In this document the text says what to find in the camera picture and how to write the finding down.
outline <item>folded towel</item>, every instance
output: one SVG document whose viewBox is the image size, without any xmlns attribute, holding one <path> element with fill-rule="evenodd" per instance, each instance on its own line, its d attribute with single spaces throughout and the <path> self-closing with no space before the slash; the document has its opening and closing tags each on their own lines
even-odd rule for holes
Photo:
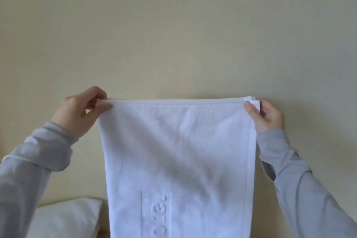
<svg viewBox="0 0 357 238">
<path fill-rule="evenodd" d="M 248 238 L 252 97 L 106 100 L 99 118 L 113 238 Z"/>
</svg>

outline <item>person's left hand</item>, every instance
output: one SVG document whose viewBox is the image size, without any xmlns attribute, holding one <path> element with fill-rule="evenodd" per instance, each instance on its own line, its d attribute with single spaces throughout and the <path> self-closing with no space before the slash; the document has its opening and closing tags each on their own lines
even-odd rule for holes
<svg viewBox="0 0 357 238">
<path fill-rule="evenodd" d="M 96 106 L 97 99 L 105 100 L 107 94 L 99 87 L 91 87 L 80 94 L 67 97 L 51 119 L 76 138 L 85 135 L 99 115 L 113 107 L 104 103 Z"/>
</svg>

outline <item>gray sleeve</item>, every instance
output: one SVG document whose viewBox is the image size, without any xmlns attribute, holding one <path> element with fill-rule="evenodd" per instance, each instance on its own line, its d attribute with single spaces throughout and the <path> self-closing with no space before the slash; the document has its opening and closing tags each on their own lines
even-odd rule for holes
<svg viewBox="0 0 357 238">
<path fill-rule="evenodd" d="M 77 140 L 46 123 L 0 164 L 0 238 L 24 238 L 52 171 L 70 163 Z"/>
<path fill-rule="evenodd" d="M 357 224 L 290 147 L 283 130 L 260 133 L 257 141 L 260 159 L 274 181 L 279 204 L 294 237 L 357 237 Z"/>
</svg>

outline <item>gray shirt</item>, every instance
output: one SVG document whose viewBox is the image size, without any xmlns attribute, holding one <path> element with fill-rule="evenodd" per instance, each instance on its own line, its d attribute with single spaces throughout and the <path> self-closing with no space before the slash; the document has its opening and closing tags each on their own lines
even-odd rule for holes
<svg viewBox="0 0 357 238">
<path fill-rule="evenodd" d="M 70 163 L 74 139 L 46 123 L 0 165 L 0 238 L 23 238 L 51 172 Z M 265 171 L 274 181 L 279 204 L 295 237 L 357 237 L 357 224 L 313 176 L 289 145 L 283 130 L 258 134 Z"/>
</svg>

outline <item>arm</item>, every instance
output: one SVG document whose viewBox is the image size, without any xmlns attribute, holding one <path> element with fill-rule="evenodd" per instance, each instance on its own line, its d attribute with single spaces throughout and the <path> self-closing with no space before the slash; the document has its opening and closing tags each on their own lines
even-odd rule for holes
<svg viewBox="0 0 357 238">
<path fill-rule="evenodd" d="M 313 176 L 311 168 L 289 145 L 283 115 L 262 100 L 262 112 L 246 110 L 255 121 L 260 158 L 274 181 L 279 204 L 297 238 L 357 237 L 357 224 Z"/>
<path fill-rule="evenodd" d="M 26 237 L 31 219 L 52 171 L 70 163 L 71 145 L 83 136 L 97 117 L 111 108 L 95 107 L 96 99 L 106 99 L 98 87 L 68 97 L 51 122 L 37 129 L 0 164 L 0 238 Z"/>
</svg>

